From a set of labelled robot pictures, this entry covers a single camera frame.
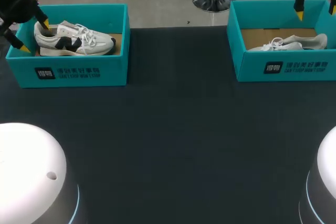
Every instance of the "sneaker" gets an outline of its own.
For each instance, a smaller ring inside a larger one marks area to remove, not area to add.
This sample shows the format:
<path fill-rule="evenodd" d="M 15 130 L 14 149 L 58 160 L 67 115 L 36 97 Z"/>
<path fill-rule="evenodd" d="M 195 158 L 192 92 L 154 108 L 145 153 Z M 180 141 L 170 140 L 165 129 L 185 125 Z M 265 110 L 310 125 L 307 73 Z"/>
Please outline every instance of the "sneaker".
<path fill-rule="evenodd" d="M 113 37 L 79 24 L 63 21 L 49 27 L 50 30 L 46 30 L 39 22 L 34 27 L 41 56 L 105 55 L 115 48 L 116 40 Z"/>
<path fill-rule="evenodd" d="M 298 36 L 290 36 L 287 39 L 281 41 L 284 45 L 299 42 L 302 44 L 303 49 L 326 49 L 328 43 L 328 37 L 325 34 L 319 34 L 314 38 L 301 38 Z"/>
<path fill-rule="evenodd" d="M 282 38 L 274 38 L 269 44 L 262 47 L 252 48 L 249 51 L 287 51 L 287 50 L 303 50 L 302 45 L 299 42 L 289 43 L 283 45 Z"/>

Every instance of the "teal shoe box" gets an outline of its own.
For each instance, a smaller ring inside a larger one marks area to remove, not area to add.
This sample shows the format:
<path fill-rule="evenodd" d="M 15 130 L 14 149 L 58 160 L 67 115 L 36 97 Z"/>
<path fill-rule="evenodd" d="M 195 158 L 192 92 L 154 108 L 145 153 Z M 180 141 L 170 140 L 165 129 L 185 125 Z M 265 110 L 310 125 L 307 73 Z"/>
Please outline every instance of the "teal shoe box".
<path fill-rule="evenodd" d="M 306 0 L 301 22 L 293 8 L 294 0 L 232 1 L 227 34 L 237 80 L 336 80 L 336 16 L 329 14 L 329 5 L 327 0 Z M 268 44 L 279 34 L 310 37 L 312 32 L 327 35 L 327 49 L 248 51 L 252 48 L 248 38 L 254 43 L 261 37 L 268 38 L 256 47 Z"/>
<path fill-rule="evenodd" d="M 66 20 L 107 34 L 118 34 L 115 55 L 61 56 L 36 55 L 34 24 L 21 24 L 16 36 L 31 54 L 11 47 L 7 62 L 21 88 L 124 86 L 127 82 L 130 25 L 125 4 L 48 5 L 41 7 L 50 24 Z"/>

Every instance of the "small hole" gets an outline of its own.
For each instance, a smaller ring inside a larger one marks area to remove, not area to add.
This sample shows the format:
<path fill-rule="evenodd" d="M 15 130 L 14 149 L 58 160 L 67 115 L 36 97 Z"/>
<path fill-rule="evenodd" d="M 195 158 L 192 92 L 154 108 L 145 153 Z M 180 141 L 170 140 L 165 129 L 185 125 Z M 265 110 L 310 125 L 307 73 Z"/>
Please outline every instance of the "small hole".
<path fill-rule="evenodd" d="M 49 179 L 52 179 L 52 180 L 56 180 L 57 179 L 56 173 L 54 173 L 54 172 L 48 172 L 47 173 L 47 177 Z"/>

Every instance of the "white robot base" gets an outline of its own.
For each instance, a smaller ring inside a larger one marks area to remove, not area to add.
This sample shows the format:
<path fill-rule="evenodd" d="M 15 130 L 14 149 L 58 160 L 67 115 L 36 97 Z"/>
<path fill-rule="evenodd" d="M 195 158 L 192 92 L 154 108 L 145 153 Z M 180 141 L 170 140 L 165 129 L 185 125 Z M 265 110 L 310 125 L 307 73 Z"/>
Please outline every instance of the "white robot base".
<path fill-rule="evenodd" d="M 323 139 L 299 203 L 302 224 L 336 223 L 336 127 Z"/>
<path fill-rule="evenodd" d="M 1 224 L 87 224 L 59 143 L 29 124 L 0 124 Z"/>

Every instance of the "dark table surface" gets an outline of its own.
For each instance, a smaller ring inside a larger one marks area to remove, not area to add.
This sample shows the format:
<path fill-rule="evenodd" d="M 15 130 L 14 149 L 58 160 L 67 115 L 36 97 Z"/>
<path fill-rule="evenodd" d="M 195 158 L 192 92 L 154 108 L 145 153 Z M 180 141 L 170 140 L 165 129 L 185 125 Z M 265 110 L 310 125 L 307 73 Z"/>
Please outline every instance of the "dark table surface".
<path fill-rule="evenodd" d="M 2 56 L 0 123 L 59 141 L 92 224 L 298 224 L 336 83 L 238 83 L 225 27 L 133 29 L 130 47 L 126 87 L 20 89 Z"/>

